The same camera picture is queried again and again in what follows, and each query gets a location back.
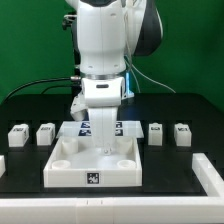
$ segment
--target black tabletop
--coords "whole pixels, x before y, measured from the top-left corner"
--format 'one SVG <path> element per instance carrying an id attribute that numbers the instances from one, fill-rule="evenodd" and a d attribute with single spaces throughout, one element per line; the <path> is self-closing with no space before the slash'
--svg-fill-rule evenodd
<path id="1" fill-rule="evenodd" d="M 44 188 L 43 169 L 52 146 L 38 147 L 36 131 L 52 122 L 59 130 L 72 121 L 70 95 L 19 95 L 0 107 L 0 155 L 6 172 L 0 178 L 1 198 L 189 196 L 205 195 L 194 175 L 193 153 L 205 153 L 224 175 L 224 114 L 196 94 L 136 94 L 119 107 L 118 120 L 140 120 L 145 139 L 138 141 L 143 168 L 142 187 Z M 163 124 L 163 146 L 148 146 L 149 123 Z M 15 124 L 29 125 L 30 138 L 22 148 L 8 147 L 8 132 Z M 174 125 L 188 124 L 191 147 L 177 147 Z"/>

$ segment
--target green wall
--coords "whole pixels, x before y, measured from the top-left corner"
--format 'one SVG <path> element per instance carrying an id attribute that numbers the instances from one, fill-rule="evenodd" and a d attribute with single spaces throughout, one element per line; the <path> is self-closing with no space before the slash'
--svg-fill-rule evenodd
<path id="1" fill-rule="evenodd" d="M 150 57 L 134 58 L 134 64 L 178 93 L 202 94 L 224 111 L 224 0 L 156 3 L 164 26 L 162 45 Z M 1 0 L 0 10 L 0 99 L 23 83 L 72 75 L 71 35 L 61 28 L 70 10 L 64 0 Z M 139 82 L 142 92 L 168 92 L 144 78 Z"/>

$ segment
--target black surface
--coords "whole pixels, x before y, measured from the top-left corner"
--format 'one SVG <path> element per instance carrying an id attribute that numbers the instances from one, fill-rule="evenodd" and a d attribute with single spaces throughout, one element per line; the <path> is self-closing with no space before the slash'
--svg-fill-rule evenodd
<path id="1" fill-rule="evenodd" d="M 21 95 L 0 107 L 0 155 L 7 172 L 0 178 L 1 198 L 205 195 L 191 170 L 193 152 L 204 152 L 220 175 L 224 173 L 224 115 L 195 94 L 141 94 L 126 100 L 118 120 L 141 120 L 146 140 L 139 141 L 143 186 L 125 188 L 44 188 L 43 168 L 54 148 L 36 146 L 40 124 L 53 122 L 58 131 L 72 121 L 70 95 Z M 163 124 L 162 147 L 147 145 L 148 124 Z M 174 124 L 186 123 L 192 147 L 175 145 Z M 30 138 L 23 148 L 9 148 L 7 134 L 15 124 L 27 123 Z"/>

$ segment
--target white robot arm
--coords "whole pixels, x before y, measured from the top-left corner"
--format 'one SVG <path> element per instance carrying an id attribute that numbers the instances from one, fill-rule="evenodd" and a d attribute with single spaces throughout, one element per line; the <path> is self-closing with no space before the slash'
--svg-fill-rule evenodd
<path id="1" fill-rule="evenodd" d="M 81 55 L 81 109 L 88 109 L 94 147 L 110 155 L 117 108 L 125 92 L 124 56 L 149 55 L 159 46 L 160 18 L 153 0 L 126 0 L 123 5 L 121 0 L 66 1 L 77 11 L 73 35 Z M 75 118 L 80 105 L 74 102 Z"/>

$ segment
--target white plastic part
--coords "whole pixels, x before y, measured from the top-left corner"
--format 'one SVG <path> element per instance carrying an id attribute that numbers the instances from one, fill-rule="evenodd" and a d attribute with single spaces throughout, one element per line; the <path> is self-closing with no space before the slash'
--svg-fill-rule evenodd
<path id="1" fill-rule="evenodd" d="M 57 160 L 51 165 L 53 170 L 65 170 L 71 168 L 71 163 L 67 160 Z"/>
<path id="2" fill-rule="evenodd" d="M 4 224 L 223 223 L 223 180 L 201 153 L 193 155 L 192 166 L 202 186 L 206 186 L 206 177 L 216 193 L 199 197 L 0 199 L 0 220 Z"/>
<path id="3" fill-rule="evenodd" d="M 208 196 L 224 197 L 224 181 L 205 154 L 193 155 L 192 169 Z"/>
<path id="4" fill-rule="evenodd" d="M 131 137 L 118 138 L 117 141 L 117 152 L 120 154 L 129 154 L 133 149 L 133 140 Z"/>
<path id="5" fill-rule="evenodd" d="M 149 124 L 148 145 L 162 146 L 163 144 L 163 126 L 162 124 Z"/>
<path id="6" fill-rule="evenodd" d="M 135 169 L 136 162 L 133 160 L 121 160 L 117 163 L 118 168 L 120 169 Z"/>
<path id="7" fill-rule="evenodd" d="M 132 139 L 130 153 L 121 155 L 115 151 L 110 156 L 103 156 L 100 149 L 94 148 L 91 137 L 76 137 L 79 144 L 78 153 L 64 154 L 62 142 L 65 139 L 70 141 L 73 138 L 59 138 L 44 168 L 45 187 L 142 185 L 142 167 L 136 138 Z"/>
<path id="8" fill-rule="evenodd" d="M 176 124 L 174 126 L 174 138 L 177 146 L 190 147 L 191 146 L 191 131 L 187 124 Z"/>
<path id="9" fill-rule="evenodd" d="M 78 199 L 76 224 L 113 224 L 113 198 Z"/>
<path id="10" fill-rule="evenodd" d="M 63 138 L 61 144 L 62 152 L 65 155 L 72 155 L 79 151 L 78 139 L 76 138 Z"/>
<path id="11" fill-rule="evenodd" d="M 94 147 L 110 155 L 114 151 L 117 107 L 89 108 L 88 113 Z"/>
<path id="12" fill-rule="evenodd" d="M 105 7 L 93 7 L 79 1 L 77 33 L 82 73 L 110 75 L 125 70 L 125 24 L 121 1 Z"/>
<path id="13" fill-rule="evenodd" d="M 128 45 L 131 51 L 131 54 L 135 52 L 142 22 L 144 19 L 145 8 L 146 8 L 147 0 L 138 0 L 133 5 L 130 0 L 126 1 L 127 3 L 127 38 L 128 38 Z"/>
<path id="14" fill-rule="evenodd" d="M 71 116 L 75 121 L 82 121 L 85 118 L 87 106 L 82 93 L 76 96 L 71 106 Z"/>
<path id="15" fill-rule="evenodd" d="M 94 147 L 110 155 L 114 149 L 117 107 L 124 94 L 124 78 L 111 80 L 82 79 L 85 103 L 88 107 Z"/>
<path id="16" fill-rule="evenodd" d="M 55 124 L 42 124 L 36 133 L 37 145 L 51 145 L 55 138 Z"/>
<path id="17" fill-rule="evenodd" d="M 113 107 L 121 104 L 125 91 L 123 77 L 111 80 L 82 79 L 85 104 L 89 107 Z"/>
<path id="18" fill-rule="evenodd" d="M 29 138 L 29 126 L 27 124 L 15 125 L 8 133 L 9 147 L 23 147 Z"/>
<path id="19" fill-rule="evenodd" d="M 4 156 L 0 156 L 0 178 L 4 174 L 4 172 L 5 172 L 5 158 Z"/>

